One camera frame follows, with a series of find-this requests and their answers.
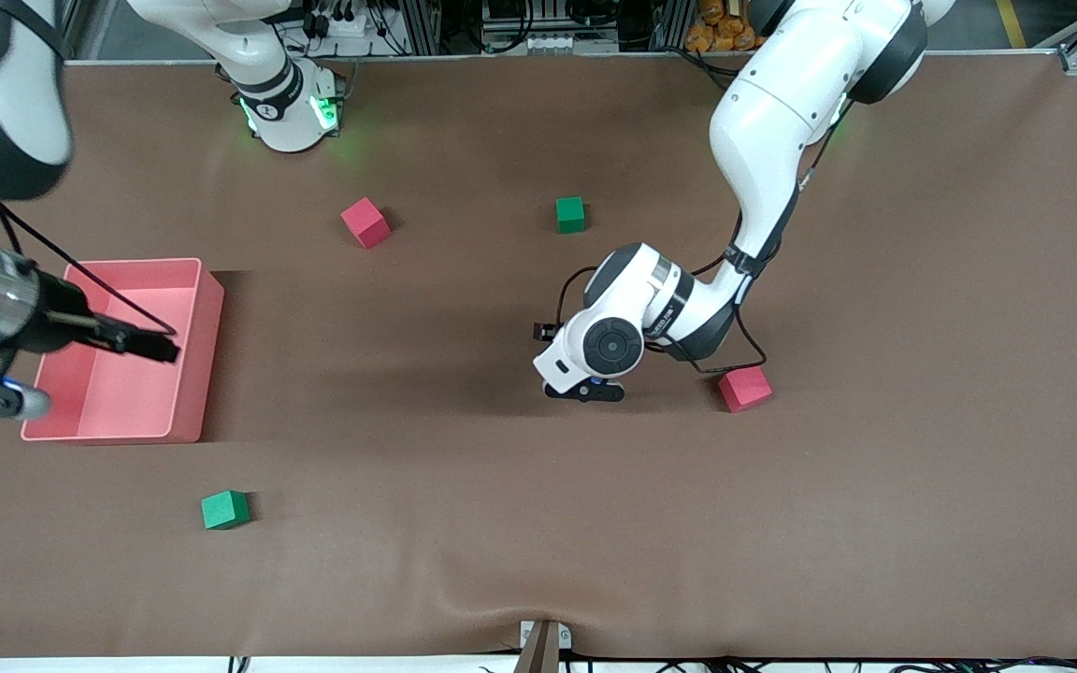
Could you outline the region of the white power strip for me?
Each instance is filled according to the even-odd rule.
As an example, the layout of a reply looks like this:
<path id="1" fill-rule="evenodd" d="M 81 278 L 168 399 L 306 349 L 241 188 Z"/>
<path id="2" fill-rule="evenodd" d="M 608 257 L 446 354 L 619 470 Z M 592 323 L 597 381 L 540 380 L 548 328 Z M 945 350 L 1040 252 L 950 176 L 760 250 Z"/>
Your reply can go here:
<path id="1" fill-rule="evenodd" d="M 308 38 L 375 33 L 367 0 L 302 0 L 302 27 Z"/>

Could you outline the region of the pink plastic tray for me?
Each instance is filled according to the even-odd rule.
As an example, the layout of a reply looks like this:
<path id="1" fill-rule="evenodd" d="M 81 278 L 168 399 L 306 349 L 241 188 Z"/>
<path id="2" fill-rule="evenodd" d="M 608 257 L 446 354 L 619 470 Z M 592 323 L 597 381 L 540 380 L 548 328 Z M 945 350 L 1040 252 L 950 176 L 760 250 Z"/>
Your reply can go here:
<path id="1" fill-rule="evenodd" d="M 85 345 L 44 354 L 34 385 L 48 413 L 22 425 L 29 441 L 72 446 L 184 444 L 202 435 L 225 290 L 197 257 L 86 261 L 86 268 L 176 331 L 174 364 Z"/>

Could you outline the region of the orange snack bag pile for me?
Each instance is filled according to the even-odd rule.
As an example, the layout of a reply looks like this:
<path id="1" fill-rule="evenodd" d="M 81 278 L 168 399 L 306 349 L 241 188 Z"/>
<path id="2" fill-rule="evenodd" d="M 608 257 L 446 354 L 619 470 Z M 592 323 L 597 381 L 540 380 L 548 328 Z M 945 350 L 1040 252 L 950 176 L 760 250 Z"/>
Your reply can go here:
<path id="1" fill-rule="evenodd" d="M 683 50 L 740 52 L 759 50 L 767 39 L 751 25 L 752 0 L 694 0 L 696 16 Z"/>

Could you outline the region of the pink foam cube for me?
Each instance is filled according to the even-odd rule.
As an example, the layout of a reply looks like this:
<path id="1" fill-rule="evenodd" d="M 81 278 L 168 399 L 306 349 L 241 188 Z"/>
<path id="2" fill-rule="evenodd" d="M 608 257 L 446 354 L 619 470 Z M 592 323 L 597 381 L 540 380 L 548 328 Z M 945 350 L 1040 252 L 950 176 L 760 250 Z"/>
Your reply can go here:
<path id="1" fill-rule="evenodd" d="M 386 221 L 384 213 L 368 197 L 362 197 L 349 208 L 342 209 L 340 218 L 363 249 L 380 246 L 392 235 L 392 227 Z"/>
<path id="2" fill-rule="evenodd" d="M 718 380 L 718 391 L 729 413 L 755 408 L 773 396 L 761 365 L 726 371 Z"/>

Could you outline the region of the white terminal block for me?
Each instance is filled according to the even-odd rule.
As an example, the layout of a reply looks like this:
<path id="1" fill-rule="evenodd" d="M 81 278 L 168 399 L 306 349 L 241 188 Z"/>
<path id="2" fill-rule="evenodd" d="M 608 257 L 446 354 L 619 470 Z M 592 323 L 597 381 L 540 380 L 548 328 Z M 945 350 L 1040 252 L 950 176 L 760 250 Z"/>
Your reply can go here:
<path id="1" fill-rule="evenodd" d="M 614 37 L 595 33 L 538 33 L 509 48 L 512 41 L 510 36 L 486 36 L 482 40 L 488 52 L 508 56 L 582 56 L 620 52 Z"/>

